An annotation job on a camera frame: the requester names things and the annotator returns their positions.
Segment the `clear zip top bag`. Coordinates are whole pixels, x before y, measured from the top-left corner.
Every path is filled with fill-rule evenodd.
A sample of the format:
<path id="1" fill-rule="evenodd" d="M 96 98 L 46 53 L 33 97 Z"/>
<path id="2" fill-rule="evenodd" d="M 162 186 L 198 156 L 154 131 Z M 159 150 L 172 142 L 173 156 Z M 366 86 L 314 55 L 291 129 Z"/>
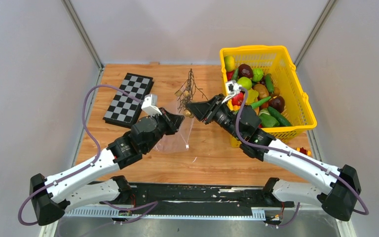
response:
<path id="1" fill-rule="evenodd" d="M 182 115 L 177 112 L 177 97 L 169 104 L 165 105 L 165 109 L 173 114 Z M 158 152 L 177 153 L 185 152 L 189 149 L 189 138 L 192 131 L 194 118 L 185 117 L 181 127 L 174 135 L 165 135 L 154 147 Z"/>

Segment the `brown twig peanut bunch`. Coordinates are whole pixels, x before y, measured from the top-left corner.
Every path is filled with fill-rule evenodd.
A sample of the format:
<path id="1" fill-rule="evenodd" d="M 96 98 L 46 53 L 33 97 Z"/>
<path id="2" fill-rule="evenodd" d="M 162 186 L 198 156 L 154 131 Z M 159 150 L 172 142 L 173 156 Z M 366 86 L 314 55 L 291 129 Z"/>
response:
<path id="1" fill-rule="evenodd" d="M 207 96 L 202 91 L 202 88 L 199 88 L 195 83 L 195 76 L 193 70 L 190 69 L 188 72 L 188 78 L 181 85 L 181 87 L 175 92 L 175 96 L 177 97 L 177 112 L 184 115 L 188 118 L 194 118 L 192 112 L 187 109 L 187 104 L 191 103 L 196 93 L 199 92 L 202 98 L 207 99 Z"/>

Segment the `long green cucumber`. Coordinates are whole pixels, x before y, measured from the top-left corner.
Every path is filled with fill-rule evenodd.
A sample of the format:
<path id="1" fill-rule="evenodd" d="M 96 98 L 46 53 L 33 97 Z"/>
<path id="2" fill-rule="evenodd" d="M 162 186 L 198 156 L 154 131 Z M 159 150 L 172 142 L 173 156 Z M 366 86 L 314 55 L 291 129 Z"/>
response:
<path id="1" fill-rule="evenodd" d="M 250 106 L 252 107 L 252 109 L 259 108 L 263 104 L 267 103 L 270 99 L 271 99 L 271 96 L 265 97 L 259 101 L 253 102 L 252 104 L 250 104 Z"/>

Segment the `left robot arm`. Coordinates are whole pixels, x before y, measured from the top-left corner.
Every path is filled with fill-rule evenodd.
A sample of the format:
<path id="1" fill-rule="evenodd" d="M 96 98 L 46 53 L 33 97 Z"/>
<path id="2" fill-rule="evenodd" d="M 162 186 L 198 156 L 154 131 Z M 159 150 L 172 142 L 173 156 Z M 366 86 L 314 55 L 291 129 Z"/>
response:
<path id="1" fill-rule="evenodd" d="M 44 226 L 60 219 L 69 191 L 141 160 L 163 136 L 178 132 L 184 119 L 183 115 L 161 108 L 160 114 L 140 119 L 130 131 L 98 150 L 91 159 L 53 176 L 44 177 L 40 173 L 32 176 L 30 195 L 36 223 Z"/>

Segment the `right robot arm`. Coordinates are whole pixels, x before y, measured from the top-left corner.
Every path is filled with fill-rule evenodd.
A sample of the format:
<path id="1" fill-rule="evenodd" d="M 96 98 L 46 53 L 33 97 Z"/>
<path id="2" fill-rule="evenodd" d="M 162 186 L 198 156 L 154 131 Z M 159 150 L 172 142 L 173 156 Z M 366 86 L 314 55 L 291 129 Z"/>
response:
<path id="1" fill-rule="evenodd" d="M 186 105 L 198 121 L 217 123 L 231 136 L 240 140 L 240 149 L 250 158 L 280 166 L 308 183 L 290 183 L 279 178 L 268 181 L 270 187 L 262 192 L 263 202 L 275 206 L 280 201 L 302 202 L 320 206 L 330 216 L 349 221 L 360 198 L 361 185 L 354 167 L 343 167 L 310 158 L 287 146 L 262 130 L 261 119 L 251 106 L 243 106 L 234 114 L 223 103 L 224 95 L 209 101 Z"/>

